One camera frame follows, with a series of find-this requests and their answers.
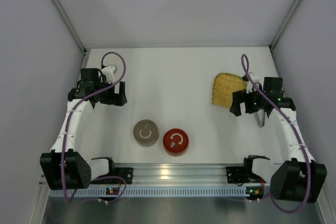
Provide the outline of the metal tongs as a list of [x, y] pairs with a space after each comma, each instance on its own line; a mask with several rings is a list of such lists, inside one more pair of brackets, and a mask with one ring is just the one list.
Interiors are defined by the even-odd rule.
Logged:
[[266, 112], [261, 110], [254, 113], [254, 116], [258, 127], [262, 129], [265, 126]]

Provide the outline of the brown round lid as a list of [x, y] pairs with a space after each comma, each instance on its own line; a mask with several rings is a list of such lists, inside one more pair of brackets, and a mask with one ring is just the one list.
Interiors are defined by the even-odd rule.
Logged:
[[150, 138], [159, 135], [157, 124], [151, 120], [140, 120], [133, 128], [134, 139], [136, 136], [141, 138]]

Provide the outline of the beige-banded steel bowl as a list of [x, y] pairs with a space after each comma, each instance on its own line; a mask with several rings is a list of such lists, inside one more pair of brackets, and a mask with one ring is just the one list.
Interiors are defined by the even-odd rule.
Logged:
[[149, 147], [154, 145], [158, 141], [159, 135], [150, 138], [141, 138], [140, 136], [135, 137], [135, 141], [143, 147]]

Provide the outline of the red round lid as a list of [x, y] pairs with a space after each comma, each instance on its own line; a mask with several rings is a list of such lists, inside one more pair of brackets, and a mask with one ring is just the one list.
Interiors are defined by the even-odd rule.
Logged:
[[163, 136], [164, 149], [171, 149], [180, 151], [187, 149], [189, 145], [189, 138], [185, 131], [181, 129], [170, 129]]

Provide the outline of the red-banded steel bowl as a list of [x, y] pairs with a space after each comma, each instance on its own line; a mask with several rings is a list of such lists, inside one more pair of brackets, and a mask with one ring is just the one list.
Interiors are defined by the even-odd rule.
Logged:
[[185, 149], [180, 150], [180, 151], [174, 151], [174, 150], [171, 150], [171, 149], [165, 149], [165, 151], [169, 155], [171, 155], [171, 156], [181, 156], [181, 155], [183, 155], [187, 151], [187, 149], [185, 148]]

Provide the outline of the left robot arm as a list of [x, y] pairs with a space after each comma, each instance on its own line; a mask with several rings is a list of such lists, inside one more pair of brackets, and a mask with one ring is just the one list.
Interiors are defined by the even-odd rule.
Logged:
[[123, 106], [125, 82], [115, 92], [114, 65], [83, 68], [81, 79], [68, 93], [67, 111], [60, 133], [48, 153], [40, 157], [44, 177], [51, 190], [86, 189], [100, 177], [116, 175], [111, 157], [90, 157], [80, 154], [83, 135], [96, 104]]

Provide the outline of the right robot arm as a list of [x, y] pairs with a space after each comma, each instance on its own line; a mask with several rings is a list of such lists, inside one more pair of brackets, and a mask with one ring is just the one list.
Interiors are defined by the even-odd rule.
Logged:
[[271, 195], [276, 200], [315, 203], [327, 169], [315, 161], [303, 140], [296, 106], [292, 98], [284, 96], [282, 78], [265, 77], [261, 87], [246, 76], [242, 80], [245, 86], [233, 93], [230, 112], [240, 116], [241, 104], [248, 114], [263, 111], [276, 133], [282, 159], [277, 167], [269, 157], [249, 155], [244, 159], [246, 175], [269, 183]]

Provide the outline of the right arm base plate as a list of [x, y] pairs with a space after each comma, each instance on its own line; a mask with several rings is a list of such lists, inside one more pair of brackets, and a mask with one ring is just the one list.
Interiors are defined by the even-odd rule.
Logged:
[[226, 175], [229, 184], [261, 183], [261, 177], [245, 166], [227, 166]]

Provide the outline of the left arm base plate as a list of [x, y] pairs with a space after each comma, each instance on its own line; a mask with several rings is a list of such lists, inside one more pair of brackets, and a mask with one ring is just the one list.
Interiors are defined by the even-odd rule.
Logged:
[[125, 180], [126, 184], [132, 184], [133, 180], [133, 168], [132, 167], [116, 167], [113, 168], [112, 171], [108, 172], [106, 175], [99, 176], [95, 180], [91, 182], [91, 184], [102, 184], [102, 185], [109, 185], [109, 184], [119, 184], [122, 183], [119, 178]]

